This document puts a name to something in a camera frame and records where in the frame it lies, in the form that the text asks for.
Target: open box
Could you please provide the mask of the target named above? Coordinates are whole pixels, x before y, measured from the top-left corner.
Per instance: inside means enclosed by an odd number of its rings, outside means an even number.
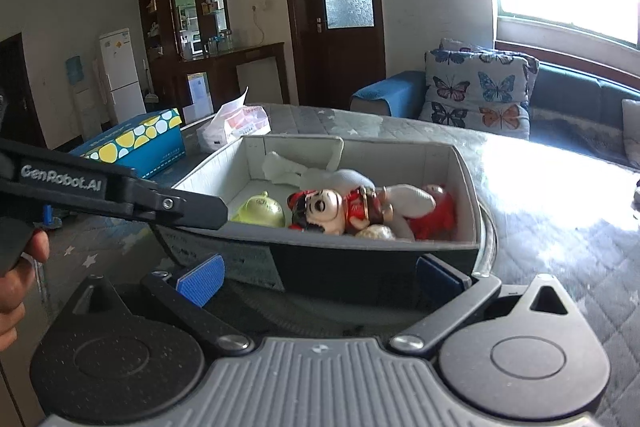
[[[288,225],[287,197],[299,189],[266,181],[262,172],[265,155],[275,151],[305,166],[324,168],[336,140],[342,139],[245,136],[213,153],[174,188],[219,196],[228,206],[229,216],[248,198],[266,191],[285,210]],[[219,230],[156,226],[154,231],[183,266],[218,252],[230,279],[356,304],[414,307],[420,301],[415,263],[427,253],[468,275],[481,265],[481,270],[486,270],[478,198],[455,147],[436,142],[344,139],[339,168],[361,172],[378,187],[446,186],[456,201],[457,227],[452,241],[380,241],[234,222]]]

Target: human hand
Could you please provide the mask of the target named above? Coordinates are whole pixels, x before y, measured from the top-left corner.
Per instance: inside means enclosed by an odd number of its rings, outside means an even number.
[[[49,258],[49,237],[37,230],[25,252],[44,263]],[[15,325],[24,317],[24,296],[33,284],[35,272],[30,261],[20,258],[13,270],[0,278],[0,351],[11,346],[18,337]]]

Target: yellow dot pattern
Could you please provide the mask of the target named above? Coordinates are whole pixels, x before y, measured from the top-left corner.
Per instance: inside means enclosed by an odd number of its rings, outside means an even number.
[[[127,129],[123,134],[100,147],[95,147],[83,154],[84,158],[100,160],[105,163],[114,163],[118,158],[122,158],[127,153],[148,143],[158,135],[164,133],[167,128],[179,126],[182,123],[177,109],[164,111],[159,116],[153,116],[142,122],[134,129]]]

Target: sofa armrest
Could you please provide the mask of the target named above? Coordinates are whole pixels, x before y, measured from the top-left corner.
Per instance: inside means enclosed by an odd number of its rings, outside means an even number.
[[[424,71],[403,71],[353,93],[350,110],[415,119],[424,105],[426,91]]]

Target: doorway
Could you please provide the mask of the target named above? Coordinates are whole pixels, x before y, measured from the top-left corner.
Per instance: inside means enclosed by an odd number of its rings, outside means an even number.
[[[302,105],[348,109],[386,76],[382,0],[287,0]]]
[[[0,137],[46,147],[31,96],[21,34],[0,42],[0,88],[5,106]]]

